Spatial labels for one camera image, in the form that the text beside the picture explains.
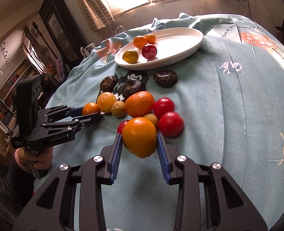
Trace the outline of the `dark left sleeve forearm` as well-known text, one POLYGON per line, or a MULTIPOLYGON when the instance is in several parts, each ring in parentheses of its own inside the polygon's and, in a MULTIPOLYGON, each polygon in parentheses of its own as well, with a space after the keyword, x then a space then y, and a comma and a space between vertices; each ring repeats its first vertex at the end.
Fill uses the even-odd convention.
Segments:
POLYGON ((12 230, 33 196, 34 180, 32 172, 14 154, 6 177, 0 178, 0 230, 12 230))

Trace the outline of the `left hand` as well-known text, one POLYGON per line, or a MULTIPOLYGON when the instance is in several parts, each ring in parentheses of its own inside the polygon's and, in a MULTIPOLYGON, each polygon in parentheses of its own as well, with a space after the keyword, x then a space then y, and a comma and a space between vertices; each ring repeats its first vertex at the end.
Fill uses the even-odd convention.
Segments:
POLYGON ((53 150, 54 148, 50 147, 45 149, 43 153, 36 155, 27 148, 19 148, 14 153, 14 159, 18 166, 28 173, 32 172, 30 164, 33 164, 35 169, 49 169, 52 164, 53 150))

